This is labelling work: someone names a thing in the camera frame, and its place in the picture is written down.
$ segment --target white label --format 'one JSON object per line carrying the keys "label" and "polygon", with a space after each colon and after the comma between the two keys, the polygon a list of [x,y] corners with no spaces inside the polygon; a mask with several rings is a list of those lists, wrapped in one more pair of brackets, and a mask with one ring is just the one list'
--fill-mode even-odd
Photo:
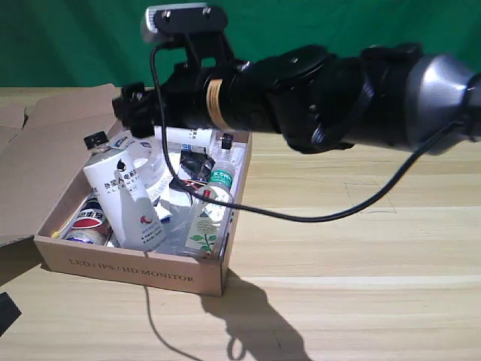
{"label": "white label", "polygon": [[[199,192],[203,196],[221,202],[229,202],[231,195],[219,187],[205,186]],[[225,207],[197,201],[193,209],[192,224],[187,235],[185,247],[202,250],[207,254],[215,251],[219,243],[219,228],[226,212]]]}
{"label": "white label", "polygon": [[156,249],[165,237],[163,225],[127,151],[83,171],[122,247]]}

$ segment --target soda can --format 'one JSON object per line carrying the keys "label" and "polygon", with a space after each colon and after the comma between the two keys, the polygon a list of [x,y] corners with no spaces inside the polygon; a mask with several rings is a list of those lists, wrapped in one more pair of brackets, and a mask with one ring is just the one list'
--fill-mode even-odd
{"label": "soda can", "polygon": [[65,239],[89,244],[105,245],[112,228],[96,197],[91,195],[77,215]]}

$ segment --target black bottle cap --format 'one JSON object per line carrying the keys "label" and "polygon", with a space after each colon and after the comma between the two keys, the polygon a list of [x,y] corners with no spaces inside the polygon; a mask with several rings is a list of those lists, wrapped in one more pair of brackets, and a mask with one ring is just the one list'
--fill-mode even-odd
{"label": "black bottle cap", "polygon": [[224,133],[220,140],[222,149],[232,149],[232,142],[234,140],[234,136],[232,134]]}
{"label": "black bottle cap", "polygon": [[108,143],[108,138],[105,132],[96,132],[95,134],[91,134],[88,137],[85,137],[83,139],[83,142],[87,146],[88,150],[91,150],[92,148]]}

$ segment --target open cardboard box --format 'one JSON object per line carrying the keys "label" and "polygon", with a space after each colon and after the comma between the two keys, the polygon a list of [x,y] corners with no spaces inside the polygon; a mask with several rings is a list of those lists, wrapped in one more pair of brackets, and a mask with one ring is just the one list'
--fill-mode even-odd
{"label": "open cardboard box", "polygon": [[[24,107],[0,109],[0,247],[32,239],[49,269],[109,281],[221,296],[237,224],[225,223],[225,249],[219,261],[147,253],[51,238],[90,191],[82,167],[89,158],[83,137],[121,124],[113,115],[113,85],[81,89],[40,100],[24,123]],[[234,199],[244,190],[251,137]]]}

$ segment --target wooden table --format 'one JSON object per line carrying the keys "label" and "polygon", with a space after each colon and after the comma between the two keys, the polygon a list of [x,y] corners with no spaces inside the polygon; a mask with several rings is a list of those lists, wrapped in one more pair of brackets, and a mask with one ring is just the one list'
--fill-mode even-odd
{"label": "wooden table", "polygon": [[[0,105],[59,91],[2,89]],[[242,213],[221,299],[48,272],[28,242],[1,250],[0,290],[23,315],[0,338],[0,359],[480,360],[480,153],[465,143],[425,156],[389,196],[345,220]],[[255,135],[244,202],[339,211],[406,157],[361,146],[302,156],[281,137]]]}

